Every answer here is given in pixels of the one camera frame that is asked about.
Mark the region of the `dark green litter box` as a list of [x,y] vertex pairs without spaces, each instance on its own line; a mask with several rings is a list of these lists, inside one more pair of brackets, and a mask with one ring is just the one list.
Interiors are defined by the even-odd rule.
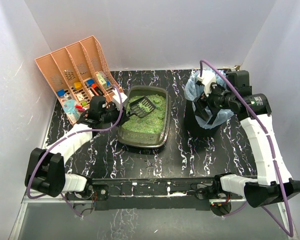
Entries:
[[171,98],[167,90],[156,86],[137,85],[127,93],[126,113],[118,127],[120,143],[155,149],[167,140],[171,119]]

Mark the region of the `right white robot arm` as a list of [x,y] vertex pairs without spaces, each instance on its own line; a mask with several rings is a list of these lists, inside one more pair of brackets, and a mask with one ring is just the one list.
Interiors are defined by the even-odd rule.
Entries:
[[273,131],[272,110],[267,97],[254,94],[246,70],[229,71],[224,76],[226,87],[217,83],[213,71],[202,70],[195,83],[203,87],[193,101],[195,115],[209,120],[220,110],[232,111],[240,121],[249,140],[257,168],[257,178],[224,173],[216,176],[216,190],[244,197],[253,207],[271,205],[300,193],[300,180],[288,171]]

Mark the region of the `black slotted litter scoop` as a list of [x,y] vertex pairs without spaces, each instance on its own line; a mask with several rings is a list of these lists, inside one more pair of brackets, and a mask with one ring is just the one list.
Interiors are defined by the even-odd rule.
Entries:
[[150,101],[146,96],[139,96],[136,99],[131,98],[128,101],[125,115],[130,118],[131,116],[137,116],[142,119],[147,117],[156,109],[156,105]]

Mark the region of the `black trash bin blue bag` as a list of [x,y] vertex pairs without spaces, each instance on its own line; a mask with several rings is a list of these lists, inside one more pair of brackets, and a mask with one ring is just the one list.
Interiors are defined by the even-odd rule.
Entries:
[[212,137],[220,128],[220,125],[232,118],[234,113],[229,109],[221,109],[217,114],[212,114],[210,109],[206,107],[205,112],[208,120],[203,120],[195,115],[196,106],[193,101],[204,90],[202,86],[196,84],[199,73],[198,70],[192,72],[184,88],[184,97],[186,99],[184,128],[193,138]]

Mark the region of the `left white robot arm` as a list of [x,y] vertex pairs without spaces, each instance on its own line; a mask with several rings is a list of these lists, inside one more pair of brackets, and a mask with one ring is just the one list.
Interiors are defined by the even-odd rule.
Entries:
[[65,164],[97,133],[107,132],[119,124],[127,99],[124,93],[119,93],[107,103],[105,97],[94,96],[89,108],[81,108],[79,120],[68,133],[46,149],[35,148],[30,154],[25,176],[27,196],[35,198],[31,190],[39,192],[41,197],[57,197],[68,192],[83,194],[89,185],[87,177],[66,173]]

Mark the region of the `green litter clumps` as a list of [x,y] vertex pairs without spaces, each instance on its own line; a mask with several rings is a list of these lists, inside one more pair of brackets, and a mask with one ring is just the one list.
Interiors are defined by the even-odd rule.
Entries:
[[153,110],[153,107],[149,103],[138,103],[137,106],[144,112],[149,113]]

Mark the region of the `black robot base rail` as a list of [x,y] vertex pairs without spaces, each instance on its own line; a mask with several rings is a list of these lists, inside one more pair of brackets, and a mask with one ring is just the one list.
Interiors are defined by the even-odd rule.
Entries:
[[84,192],[65,194],[67,200],[90,204],[95,211],[117,209],[195,209],[209,211],[211,206],[244,199],[234,193],[214,192],[212,177],[173,178],[93,178]]

